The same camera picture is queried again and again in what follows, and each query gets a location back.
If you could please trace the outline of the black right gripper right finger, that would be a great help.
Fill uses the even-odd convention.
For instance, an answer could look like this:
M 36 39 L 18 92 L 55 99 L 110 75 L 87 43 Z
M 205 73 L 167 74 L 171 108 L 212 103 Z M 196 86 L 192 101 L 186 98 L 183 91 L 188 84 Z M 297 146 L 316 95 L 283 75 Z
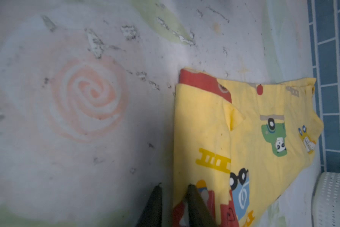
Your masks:
M 188 203 L 190 227 L 217 226 L 195 185 L 190 184 L 188 186 L 186 199 Z

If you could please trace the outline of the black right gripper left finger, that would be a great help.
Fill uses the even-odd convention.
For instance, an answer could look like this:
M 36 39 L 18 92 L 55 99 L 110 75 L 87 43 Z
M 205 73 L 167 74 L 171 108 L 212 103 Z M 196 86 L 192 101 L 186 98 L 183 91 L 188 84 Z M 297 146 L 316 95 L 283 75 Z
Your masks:
M 161 186 L 155 186 L 140 218 L 136 223 L 136 227 L 161 227 L 162 195 Z

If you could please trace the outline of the yellow cartoon pillowcase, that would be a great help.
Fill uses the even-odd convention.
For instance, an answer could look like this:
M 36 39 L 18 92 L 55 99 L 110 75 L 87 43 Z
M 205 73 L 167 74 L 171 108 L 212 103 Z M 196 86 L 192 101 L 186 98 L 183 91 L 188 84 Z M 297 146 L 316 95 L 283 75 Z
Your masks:
M 311 165 L 324 124 L 315 78 L 259 84 L 180 71 L 172 222 L 188 227 L 188 185 L 219 227 L 251 227 Z

